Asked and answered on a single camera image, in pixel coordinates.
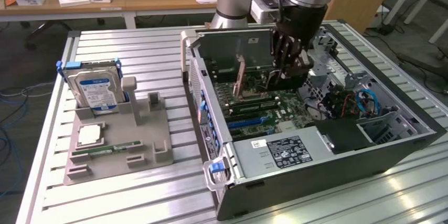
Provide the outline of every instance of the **blue ram slot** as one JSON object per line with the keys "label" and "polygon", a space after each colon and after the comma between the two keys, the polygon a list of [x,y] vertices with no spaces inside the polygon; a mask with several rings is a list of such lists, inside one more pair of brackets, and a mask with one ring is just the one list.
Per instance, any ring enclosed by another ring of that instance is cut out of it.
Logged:
{"label": "blue ram slot", "polygon": [[250,120],[250,121],[230,123],[227,125],[227,127],[230,129],[234,129],[234,128],[239,128],[239,127],[245,127],[245,126],[258,125],[258,124],[262,124],[266,119],[267,119],[267,117],[262,117],[259,119],[254,119],[254,120]]}

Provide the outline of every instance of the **aluminum table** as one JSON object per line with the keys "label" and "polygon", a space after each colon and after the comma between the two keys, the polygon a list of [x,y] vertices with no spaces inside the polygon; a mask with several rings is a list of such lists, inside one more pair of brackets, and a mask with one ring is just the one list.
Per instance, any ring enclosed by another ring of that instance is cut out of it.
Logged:
{"label": "aluminum table", "polygon": [[[345,23],[329,21],[439,123],[448,108]],[[85,31],[67,40],[63,61],[119,57],[138,96],[166,97],[175,164],[65,186],[74,95],[58,77],[18,223],[441,223],[448,219],[448,135],[386,173],[217,221],[181,78],[181,32],[197,27]],[[362,68],[345,48],[345,64]]]}

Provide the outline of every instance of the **floor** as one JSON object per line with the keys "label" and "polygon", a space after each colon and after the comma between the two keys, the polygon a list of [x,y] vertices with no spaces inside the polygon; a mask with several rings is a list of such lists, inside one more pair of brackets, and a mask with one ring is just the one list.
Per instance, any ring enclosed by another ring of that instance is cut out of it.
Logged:
{"label": "floor", "polygon": [[[386,0],[389,6],[394,6],[397,0]],[[402,12],[407,9],[409,5],[415,0],[409,0],[405,4]],[[439,50],[435,45],[427,41],[443,22],[448,18],[448,10],[439,7],[434,3],[427,3],[422,13],[417,16],[413,24],[405,25],[402,20],[398,24],[405,29],[405,34],[399,34],[397,31],[389,36],[381,36],[391,48],[403,54],[409,54],[413,57],[425,60],[426,62],[438,65],[441,60],[438,59]],[[202,15],[178,15],[178,16],[155,16],[141,17],[138,23],[141,27],[157,27],[157,26],[185,26],[185,25],[201,25],[205,22],[211,21],[211,14]],[[31,28],[37,28],[41,22],[33,22]],[[99,26],[97,19],[69,20],[67,24],[75,30],[99,30],[99,29],[125,29],[125,20],[122,18],[107,18],[106,25]],[[22,28],[21,24],[14,22],[10,24],[5,31],[0,31],[0,90],[9,87],[27,87],[41,82],[51,82],[55,80],[55,62],[62,58],[67,31],[61,27],[53,27],[46,33],[34,41],[38,45],[35,51],[27,51],[23,47],[23,39],[33,29]],[[377,32],[370,30],[370,35],[377,35]],[[398,60],[395,53],[389,49],[385,42],[375,37],[370,37],[369,40],[382,50],[382,52],[391,57],[393,60]],[[439,46],[448,47],[448,32],[438,41]],[[402,66],[405,70],[423,82],[422,72],[410,65]],[[429,74],[429,85],[438,90],[443,90],[446,83],[438,76]],[[46,93],[51,90],[51,86],[38,88],[33,94]],[[448,97],[442,94],[435,96],[448,104]],[[15,101],[21,101],[25,97],[18,97]],[[47,113],[47,106],[50,102],[50,96],[30,98],[29,107],[30,111],[23,119],[10,128],[9,135],[15,141],[19,156],[23,166],[23,176],[19,185],[15,187],[11,194],[7,194],[0,198],[0,223],[15,223],[18,217],[18,211],[21,207],[21,201],[23,196],[23,190],[26,188],[27,175],[31,170],[33,160],[35,155],[35,149],[38,145],[41,128],[45,123],[45,117]],[[0,118],[17,108],[18,104],[9,104],[0,102]],[[6,165],[0,166],[0,194],[10,188],[18,179],[18,161],[11,156]]]}

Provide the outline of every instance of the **hard drive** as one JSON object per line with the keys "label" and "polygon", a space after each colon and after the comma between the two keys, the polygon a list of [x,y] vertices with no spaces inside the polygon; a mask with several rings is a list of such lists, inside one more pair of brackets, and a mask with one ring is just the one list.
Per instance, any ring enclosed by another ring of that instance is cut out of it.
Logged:
{"label": "hard drive", "polygon": [[70,61],[58,63],[59,73],[73,90],[79,108],[91,108],[95,115],[119,112],[127,101],[122,90],[121,61]]}

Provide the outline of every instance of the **blue hard drive label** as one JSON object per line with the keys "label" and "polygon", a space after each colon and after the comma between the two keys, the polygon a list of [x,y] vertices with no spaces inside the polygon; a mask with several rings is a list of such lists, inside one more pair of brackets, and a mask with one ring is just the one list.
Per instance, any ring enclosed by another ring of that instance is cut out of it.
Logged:
{"label": "blue hard drive label", "polygon": [[107,78],[79,82],[90,107],[97,111],[107,111],[118,106],[115,94],[110,90],[111,80]]}
{"label": "blue hard drive label", "polygon": [[299,136],[271,141],[267,144],[279,168],[287,168],[314,160]]}

